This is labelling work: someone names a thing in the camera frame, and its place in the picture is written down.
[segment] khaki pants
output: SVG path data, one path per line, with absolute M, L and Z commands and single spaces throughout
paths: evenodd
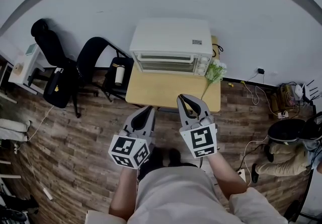
M 309 166 L 307 150 L 303 145 L 293 146 L 274 143 L 270 147 L 271 154 L 293 154 L 294 156 L 283 163 L 266 163 L 256 165 L 257 174 L 268 174 L 272 176 L 285 177 L 296 176 L 306 170 Z

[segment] white desk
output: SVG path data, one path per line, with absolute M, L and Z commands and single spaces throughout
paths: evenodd
M 35 68 L 38 68 L 41 71 L 45 71 L 45 69 L 37 62 L 37 59 L 40 57 L 44 57 L 44 55 L 37 44 L 31 51 L 31 53 L 27 53 L 25 55 L 20 55 L 17 57 L 15 61 L 15 66 L 17 64 L 20 64 L 23 66 L 23 68 L 19 74 L 16 74 L 12 71 L 9 77 L 9 82 L 24 88 L 32 94 L 37 94 L 37 92 L 44 94 L 44 90 L 39 88 L 38 86 L 31 84 L 29 87 L 27 85 L 28 77 L 32 74 Z

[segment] chair backrest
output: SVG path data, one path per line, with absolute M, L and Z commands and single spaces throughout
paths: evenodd
M 85 82 L 92 82 L 96 62 L 108 45 L 110 43 L 101 37 L 93 37 L 85 43 L 76 64 L 78 73 Z
M 49 64 L 64 67 L 68 63 L 57 35 L 48 29 L 44 19 L 35 22 L 31 28 L 31 35 L 41 48 Z

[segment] shirt sleeve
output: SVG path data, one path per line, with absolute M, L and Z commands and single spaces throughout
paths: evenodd
M 229 199 L 229 209 L 247 224 L 288 224 L 286 218 L 254 188 L 248 188 L 243 194 L 232 195 Z
M 126 224 L 126 221 L 107 213 L 89 210 L 86 214 L 85 224 Z

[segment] wooden floor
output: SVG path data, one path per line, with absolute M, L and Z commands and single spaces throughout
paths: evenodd
M 102 76 L 98 75 L 97 79 L 101 82 Z M 276 119 L 270 113 L 262 92 L 259 92 L 259 104 L 254 106 L 242 84 L 234 84 L 232 88 L 227 82 L 222 82 L 221 87 L 221 111 L 214 114 L 218 125 L 217 141 L 224 157 L 237 169 L 246 143 L 263 140 Z M 18 105 L 0 99 L 1 117 L 31 120 L 28 134 L 33 134 L 51 105 L 41 96 L 32 95 L 21 88 L 16 88 L 12 95 Z M 53 108 L 32 140 L 22 145 L 18 155 L 13 150 L 1 151 L 1 158 L 13 163 L 9 167 L 1 166 L 1 172 L 23 177 L 22 180 L 8 180 L 10 188 L 21 198 L 33 194 L 40 204 L 39 213 L 31 216 L 35 223 L 84 223 L 89 209 L 108 212 L 120 171 L 108 156 L 108 148 L 113 134 L 118 132 L 136 107 L 121 100 L 109 103 L 101 93 L 97 98 L 92 94 L 80 95 L 78 103 L 82 113 L 80 119 L 74 116 L 72 104 L 65 109 Z M 312 109 L 303 109 L 300 115 L 308 118 L 312 115 Z M 185 161 L 199 165 L 184 144 L 179 134 L 180 127 L 177 113 L 157 112 L 156 145 L 178 148 Z M 248 151 L 256 146 L 256 143 L 251 143 Z M 47 199 L 42 186 L 35 181 L 27 158 L 33 165 L 37 181 L 53 196 L 52 201 Z M 264 159 L 263 148 L 259 148 L 247 156 L 247 164 L 251 166 L 253 162 Z M 212 176 L 206 160 L 202 168 Z M 288 205 L 304 193 L 307 180 L 308 176 L 303 174 L 297 177 L 262 175 L 258 183 L 251 186 L 265 195 L 280 213 L 284 213 Z M 227 207 L 227 200 L 218 186 L 216 189 L 220 201 Z

